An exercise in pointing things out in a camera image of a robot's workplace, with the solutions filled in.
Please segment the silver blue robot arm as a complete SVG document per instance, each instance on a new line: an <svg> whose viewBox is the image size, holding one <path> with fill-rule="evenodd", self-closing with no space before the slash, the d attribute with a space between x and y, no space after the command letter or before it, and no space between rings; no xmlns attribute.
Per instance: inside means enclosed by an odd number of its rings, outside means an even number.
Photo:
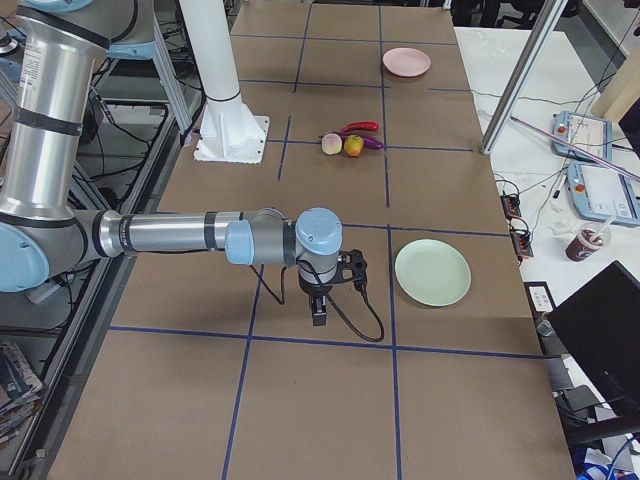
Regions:
<svg viewBox="0 0 640 480"><path fill-rule="evenodd" d="M326 320L346 256L339 218L256 212L123 215L72 210L69 184L91 78L108 55L148 58L158 30L149 1L22 1L26 44L1 189L1 288L18 292L79 264L140 252L222 251L233 264L296 268L315 325Z"/></svg>

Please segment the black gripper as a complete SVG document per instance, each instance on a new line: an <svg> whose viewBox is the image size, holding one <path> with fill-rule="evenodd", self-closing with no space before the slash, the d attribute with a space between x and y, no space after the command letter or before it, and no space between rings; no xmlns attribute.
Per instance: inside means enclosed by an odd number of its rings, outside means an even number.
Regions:
<svg viewBox="0 0 640 480"><path fill-rule="evenodd" d="M302 291L308 295L309 307L312 311L312 324L325 326L327 322L326 302L331 286L311 282L301 274L298 275L298 283Z"/></svg>

